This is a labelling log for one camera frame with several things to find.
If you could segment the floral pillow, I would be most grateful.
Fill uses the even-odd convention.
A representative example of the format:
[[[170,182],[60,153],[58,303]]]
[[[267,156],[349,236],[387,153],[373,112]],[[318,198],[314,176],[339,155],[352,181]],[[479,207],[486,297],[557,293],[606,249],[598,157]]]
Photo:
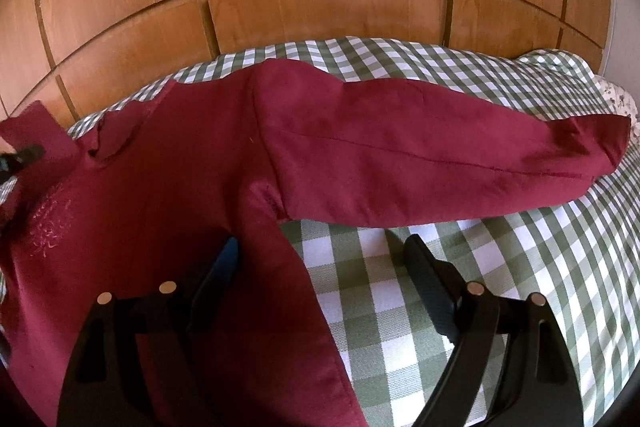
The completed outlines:
[[[620,116],[629,117],[631,120],[631,138],[639,140],[639,109],[632,95],[624,88],[606,80],[604,77],[595,75],[594,82],[599,88],[605,101]]]

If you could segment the maroon long-sleeve shirt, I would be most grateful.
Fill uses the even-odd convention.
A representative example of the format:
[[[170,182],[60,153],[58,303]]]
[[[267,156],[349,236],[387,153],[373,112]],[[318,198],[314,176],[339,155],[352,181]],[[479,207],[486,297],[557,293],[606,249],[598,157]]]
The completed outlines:
[[[96,298],[149,295],[237,239],[239,278],[205,343],[208,421],[361,426],[282,223],[396,228],[561,205],[616,170],[629,133],[615,114],[543,121],[430,82],[345,82],[289,60],[168,82],[80,139],[34,103],[1,125],[15,150],[44,150],[1,207],[9,375],[54,425]]]

